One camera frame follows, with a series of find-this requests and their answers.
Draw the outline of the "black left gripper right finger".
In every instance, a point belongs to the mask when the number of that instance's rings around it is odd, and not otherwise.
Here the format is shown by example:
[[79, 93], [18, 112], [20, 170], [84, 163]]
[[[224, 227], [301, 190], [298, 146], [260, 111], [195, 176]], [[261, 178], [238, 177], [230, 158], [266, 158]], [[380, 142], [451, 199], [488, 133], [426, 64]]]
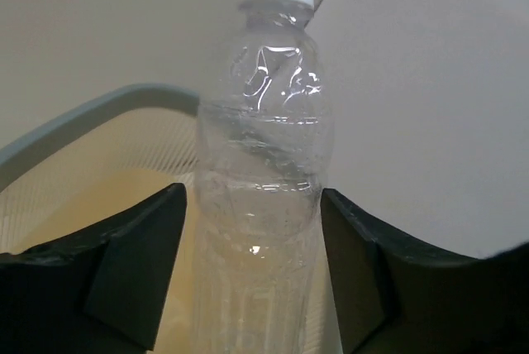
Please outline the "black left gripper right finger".
[[345, 353], [525, 353], [528, 246], [476, 259], [415, 238], [335, 189], [323, 238]]

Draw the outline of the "clear bottle white cap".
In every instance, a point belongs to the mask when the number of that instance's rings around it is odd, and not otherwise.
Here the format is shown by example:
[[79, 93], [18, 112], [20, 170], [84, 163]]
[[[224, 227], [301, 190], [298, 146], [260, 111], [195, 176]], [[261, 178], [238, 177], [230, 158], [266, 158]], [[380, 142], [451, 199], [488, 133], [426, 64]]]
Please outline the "clear bottle white cap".
[[194, 353], [299, 353], [333, 117], [314, 0], [241, 0], [198, 106]]

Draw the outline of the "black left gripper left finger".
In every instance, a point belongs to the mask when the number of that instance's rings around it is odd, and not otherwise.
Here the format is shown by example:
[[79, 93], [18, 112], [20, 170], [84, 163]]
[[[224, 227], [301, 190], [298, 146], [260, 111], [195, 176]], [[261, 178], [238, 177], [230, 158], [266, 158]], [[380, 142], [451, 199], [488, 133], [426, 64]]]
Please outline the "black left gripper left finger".
[[153, 349], [186, 208], [175, 183], [77, 232], [2, 253], [2, 352]]

